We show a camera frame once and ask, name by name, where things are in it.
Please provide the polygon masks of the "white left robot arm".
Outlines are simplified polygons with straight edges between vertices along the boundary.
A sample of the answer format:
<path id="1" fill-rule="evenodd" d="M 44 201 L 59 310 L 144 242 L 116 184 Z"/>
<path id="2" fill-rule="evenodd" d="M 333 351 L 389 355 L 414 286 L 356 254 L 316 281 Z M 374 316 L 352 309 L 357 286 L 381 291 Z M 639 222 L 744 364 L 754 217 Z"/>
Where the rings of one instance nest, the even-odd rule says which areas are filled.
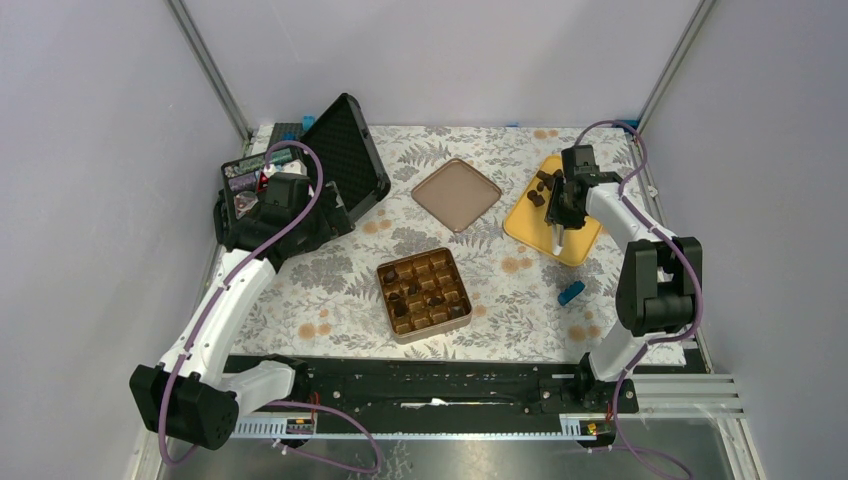
<path id="1" fill-rule="evenodd" d="M 192 450 L 216 450 L 237 421 L 277 402 L 296 411 L 309 401 L 304 362 L 281 356 L 255 359 L 244 371 L 225 366 L 247 315 L 283 263 L 352 231 L 336 185 L 322 175 L 278 172 L 259 204 L 232 227 L 230 245 L 184 331 L 154 366 L 139 365 L 129 387 L 145 427 L 156 434 L 169 466 L 171 439 Z"/>

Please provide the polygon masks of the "blue toy brick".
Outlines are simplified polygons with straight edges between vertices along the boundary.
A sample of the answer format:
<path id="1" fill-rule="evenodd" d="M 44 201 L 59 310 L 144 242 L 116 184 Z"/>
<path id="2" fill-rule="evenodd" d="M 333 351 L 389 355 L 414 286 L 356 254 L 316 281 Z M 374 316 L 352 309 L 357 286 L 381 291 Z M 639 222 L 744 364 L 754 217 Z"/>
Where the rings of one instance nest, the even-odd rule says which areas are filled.
<path id="1" fill-rule="evenodd" d="M 580 295 L 585 289 L 585 283 L 582 281 L 575 281 L 565 289 L 563 289 L 557 295 L 557 302 L 560 306 L 565 306 L 571 301 L 573 301 L 578 295 Z"/>

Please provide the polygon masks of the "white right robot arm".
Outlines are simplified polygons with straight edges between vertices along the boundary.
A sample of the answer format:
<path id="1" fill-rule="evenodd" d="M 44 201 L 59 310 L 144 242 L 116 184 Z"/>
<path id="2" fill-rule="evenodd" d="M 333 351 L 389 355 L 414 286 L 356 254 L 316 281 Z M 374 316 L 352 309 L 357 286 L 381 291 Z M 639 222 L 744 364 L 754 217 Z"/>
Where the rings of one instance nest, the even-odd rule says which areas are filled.
<path id="1" fill-rule="evenodd" d="M 569 385 L 583 410 L 614 403 L 629 373 L 654 345 L 691 337 L 703 315 L 703 251 L 694 237 L 680 237 L 656 223 L 625 194 L 624 179 L 605 172 L 589 145 L 564 149 L 545 221 L 552 250 L 566 233 L 598 221 L 623 253 L 615 295 L 618 321 L 601 344 L 585 354 Z"/>

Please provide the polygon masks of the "gold chocolate tin box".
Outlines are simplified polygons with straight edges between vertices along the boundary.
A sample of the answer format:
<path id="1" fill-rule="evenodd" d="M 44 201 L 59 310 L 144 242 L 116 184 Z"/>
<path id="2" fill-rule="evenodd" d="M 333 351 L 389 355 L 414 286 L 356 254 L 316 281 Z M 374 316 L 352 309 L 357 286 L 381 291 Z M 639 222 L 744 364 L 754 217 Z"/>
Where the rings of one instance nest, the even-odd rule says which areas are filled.
<path id="1" fill-rule="evenodd" d="M 398 278 L 386 282 L 390 268 Z M 445 247 L 383 263 L 376 278 L 391 333 L 400 344 L 444 335 L 471 322 L 471 295 Z"/>

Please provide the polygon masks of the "brown square tin lid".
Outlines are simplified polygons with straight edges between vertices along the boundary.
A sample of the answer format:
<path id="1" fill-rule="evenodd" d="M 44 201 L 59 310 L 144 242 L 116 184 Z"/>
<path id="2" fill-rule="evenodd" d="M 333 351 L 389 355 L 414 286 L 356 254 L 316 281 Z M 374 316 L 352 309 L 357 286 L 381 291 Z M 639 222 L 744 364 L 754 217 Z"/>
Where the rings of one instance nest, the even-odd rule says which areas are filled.
<path id="1" fill-rule="evenodd" d="M 445 162 L 411 190 L 412 199 L 454 233 L 471 226 L 501 195 L 493 181 L 458 158 Z"/>

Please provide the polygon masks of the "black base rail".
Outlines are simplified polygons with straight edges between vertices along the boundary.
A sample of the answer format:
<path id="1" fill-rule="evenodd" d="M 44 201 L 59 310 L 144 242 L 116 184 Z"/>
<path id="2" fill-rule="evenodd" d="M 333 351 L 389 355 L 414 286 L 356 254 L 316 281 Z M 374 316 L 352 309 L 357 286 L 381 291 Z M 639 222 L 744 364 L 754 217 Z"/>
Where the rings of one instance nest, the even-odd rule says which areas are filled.
<path id="1" fill-rule="evenodd" d="M 561 363 L 299 357 L 285 412 L 317 402 L 306 416 L 320 434 L 355 427 L 337 409 L 378 434 L 554 434 L 563 415 L 601 420 L 635 414 L 632 381 L 590 383 L 580 366 Z"/>

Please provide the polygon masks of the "floral tablecloth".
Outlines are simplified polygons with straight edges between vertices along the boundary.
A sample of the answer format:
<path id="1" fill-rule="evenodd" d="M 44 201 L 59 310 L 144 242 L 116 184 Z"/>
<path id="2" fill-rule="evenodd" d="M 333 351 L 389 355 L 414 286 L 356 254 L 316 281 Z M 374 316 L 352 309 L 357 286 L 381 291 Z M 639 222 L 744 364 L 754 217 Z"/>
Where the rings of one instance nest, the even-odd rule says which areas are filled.
<path id="1" fill-rule="evenodd" d="M 507 214 L 548 157 L 581 142 L 606 170 L 627 174 L 632 144 L 615 128 L 372 126 L 390 175 L 389 195 L 355 230 L 287 261 L 240 329 L 236 354 L 563 362 L 600 344 L 616 321 L 622 259 L 568 267 L 509 237 Z M 411 190 L 458 158 L 493 181 L 498 202 L 460 233 L 411 197 Z M 390 330 L 376 268 L 445 247 L 471 295 L 471 322 L 409 344 Z M 575 281 L 584 291 L 565 306 L 557 295 Z"/>

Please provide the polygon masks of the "black open hard case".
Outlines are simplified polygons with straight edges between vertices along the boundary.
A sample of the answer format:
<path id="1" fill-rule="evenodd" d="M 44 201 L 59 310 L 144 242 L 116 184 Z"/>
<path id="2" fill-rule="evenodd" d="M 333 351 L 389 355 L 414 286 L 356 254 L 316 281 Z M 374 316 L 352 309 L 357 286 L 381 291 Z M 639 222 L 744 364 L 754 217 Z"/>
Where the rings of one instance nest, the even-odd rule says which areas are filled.
<path id="1" fill-rule="evenodd" d="M 355 223 L 389 193 L 390 176 L 377 152 L 361 106 L 353 95 L 340 94 L 309 128 L 299 124 L 276 124 L 269 144 L 287 139 L 304 143 L 317 154 L 324 184 L 337 184 Z M 262 178 L 264 166 L 263 152 L 221 166 L 223 187 L 213 210 L 219 244 L 225 246 L 225 235 L 242 218 L 236 196 L 246 190 L 257 195 L 264 192 L 267 184 Z"/>

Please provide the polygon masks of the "long metal tongs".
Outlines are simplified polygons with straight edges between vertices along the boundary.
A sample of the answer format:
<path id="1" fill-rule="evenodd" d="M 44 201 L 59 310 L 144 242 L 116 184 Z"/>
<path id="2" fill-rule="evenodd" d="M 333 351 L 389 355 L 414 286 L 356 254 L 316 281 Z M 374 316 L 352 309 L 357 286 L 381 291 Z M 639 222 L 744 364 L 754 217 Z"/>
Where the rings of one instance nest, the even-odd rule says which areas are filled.
<path id="1" fill-rule="evenodd" d="M 565 229 L 562 225 L 552 225 L 552 245 L 551 252 L 555 257 L 558 257 L 564 248 L 564 233 Z"/>

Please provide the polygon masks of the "yellow plastic tray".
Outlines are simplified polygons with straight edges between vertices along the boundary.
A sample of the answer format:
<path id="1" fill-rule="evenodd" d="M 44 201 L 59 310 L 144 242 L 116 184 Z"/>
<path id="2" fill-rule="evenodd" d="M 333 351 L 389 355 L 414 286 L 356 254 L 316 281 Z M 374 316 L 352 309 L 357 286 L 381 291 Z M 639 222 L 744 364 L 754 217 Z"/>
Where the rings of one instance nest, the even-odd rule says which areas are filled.
<path id="1" fill-rule="evenodd" d="M 564 231 L 563 248 L 555 255 L 554 231 L 545 221 L 551 190 L 545 186 L 539 190 L 541 182 L 533 175 L 507 214 L 503 228 L 509 237 L 568 267 L 581 266 L 589 259 L 616 263 L 623 258 L 612 237 L 591 217 L 586 218 L 582 229 Z"/>

